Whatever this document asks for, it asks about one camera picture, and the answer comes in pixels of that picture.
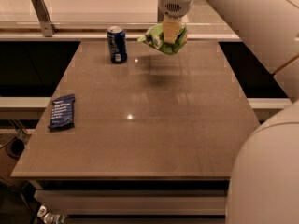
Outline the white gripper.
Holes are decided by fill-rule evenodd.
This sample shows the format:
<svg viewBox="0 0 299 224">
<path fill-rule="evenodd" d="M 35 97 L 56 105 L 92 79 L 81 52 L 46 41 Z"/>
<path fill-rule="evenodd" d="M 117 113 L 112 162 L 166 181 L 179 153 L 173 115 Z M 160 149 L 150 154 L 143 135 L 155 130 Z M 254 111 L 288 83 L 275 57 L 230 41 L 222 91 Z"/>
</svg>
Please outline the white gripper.
<svg viewBox="0 0 299 224">
<path fill-rule="evenodd" d="M 158 0 L 158 8 L 163 13 L 164 42 L 174 44 L 181 26 L 181 17 L 185 16 L 193 0 Z"/>
</svg>

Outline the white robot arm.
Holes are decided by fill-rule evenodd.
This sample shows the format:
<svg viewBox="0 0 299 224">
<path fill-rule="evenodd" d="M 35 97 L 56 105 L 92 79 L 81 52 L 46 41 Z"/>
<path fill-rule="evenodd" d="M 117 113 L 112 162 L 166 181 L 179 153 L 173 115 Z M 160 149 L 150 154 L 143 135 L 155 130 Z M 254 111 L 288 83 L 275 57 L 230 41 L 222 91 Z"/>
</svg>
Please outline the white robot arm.
<svg viewBox="0 0 299 224">
<path fill-rule="evenodd" d="M 259 63 L 235 67 L 242 87 L 291 104 L 254 131 L 235 159 L 225 224 L 299 224 L 299 0 L 206 0 Z M 192 0 L 158 0 L 165 23 Z"/>
</svg>

